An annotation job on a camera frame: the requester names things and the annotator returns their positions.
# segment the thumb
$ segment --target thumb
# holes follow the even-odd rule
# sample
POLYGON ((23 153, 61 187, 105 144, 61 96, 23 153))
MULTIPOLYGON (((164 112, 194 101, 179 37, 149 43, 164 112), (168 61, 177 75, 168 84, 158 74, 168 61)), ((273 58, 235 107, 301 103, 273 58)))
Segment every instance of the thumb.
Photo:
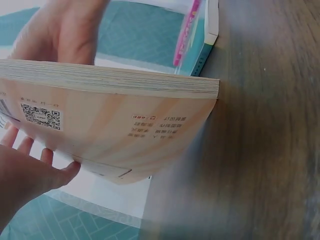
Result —
POLYGON ((48 191, 52 189, 58 189, 70 183, 70 181, 79 173, 80 168, 81 164, 76 161, 70 163, 66 168, 63 169, 52 168, 52 171, 48 176, 48 191))

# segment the teal book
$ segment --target teal book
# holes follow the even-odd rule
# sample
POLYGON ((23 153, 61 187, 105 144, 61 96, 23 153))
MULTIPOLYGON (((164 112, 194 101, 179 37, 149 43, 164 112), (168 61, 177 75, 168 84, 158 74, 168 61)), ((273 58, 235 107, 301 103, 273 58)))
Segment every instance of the teal book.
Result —
MULTIPOLYGON (((95 64, 198 76, 218 36, 218 2, 203 0, 181 66, 173 65, 188 7, 181 0, 111 1, 99 27, 95 64)), ((0 16, 0 58, 5 57, 38 7, 0 16)))

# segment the book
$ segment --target book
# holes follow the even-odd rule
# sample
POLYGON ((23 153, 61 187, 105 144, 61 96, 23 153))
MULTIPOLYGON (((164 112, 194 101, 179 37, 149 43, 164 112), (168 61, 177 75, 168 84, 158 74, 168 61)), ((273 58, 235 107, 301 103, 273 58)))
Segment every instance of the book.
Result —
MULTIPOLYGON (((187 52, 180 67, 173 65, 182 22, 191 0, 111 1, 99 27, 96 65, 198 76, 218 35, 218 2, 203 0, 192 24, 187 52)), ((0 16, 0 57, 12 46, 38 7, 0 16)))
POLYGON ((117 184, 177 159, 215 106, 216 79, 0 60, 0 114, 28 136, 117 184))

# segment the barcode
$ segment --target barcode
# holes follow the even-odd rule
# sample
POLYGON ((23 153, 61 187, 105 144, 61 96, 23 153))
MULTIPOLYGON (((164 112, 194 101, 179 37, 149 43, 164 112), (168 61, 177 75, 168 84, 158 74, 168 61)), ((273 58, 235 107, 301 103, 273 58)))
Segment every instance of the barcode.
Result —
POLYGON ((8 116, 12 117, 12 114, 9 111, 9 109, 8 109, 8 107, 6 105, 6 102, 3 99, 0 99, 0 112, 2 112, 5 115, 8 115, 8 116))
POLYGON ((25 103, 21 107, 28 122, 62 131, 62 112, 25 103))

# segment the finger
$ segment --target finger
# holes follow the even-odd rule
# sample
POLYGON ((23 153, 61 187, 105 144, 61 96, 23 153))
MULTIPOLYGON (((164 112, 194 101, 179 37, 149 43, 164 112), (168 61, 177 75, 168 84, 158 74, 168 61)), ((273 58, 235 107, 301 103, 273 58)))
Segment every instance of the finger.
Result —
POLYGON ((52 161, 54 159, 54 152, 48 148, 42 150, 40 161, 52 166, 52 161))
POLYGON ((33 144, 34 140, 31 137, 26 136, 17 150, 23 154, 29 155, 33 144))
POLYGON ((7 121, 6 124, 4 125, 4 129, 8 130, 12 126, 12 123, 7 121))
POLYGON ((70 181, 72 179, 75 178, 75 176, 77 176, 77 174, 79 173, 81 168, 81 164, 79 162, 73 161, 72 163, 70 163, 67 167, 63 168, 60 170, 60 173, 64 176, 62 179, 62 185, 61 186, 65 186, 68 183, 70 183, 70 181))
POLYGON ((6 147, 12 148, 17 138, 18 131, 19 130, 17 128, 11 125, 9 129, 6 131, 3 138, 1 139, 0 144, 6 147))

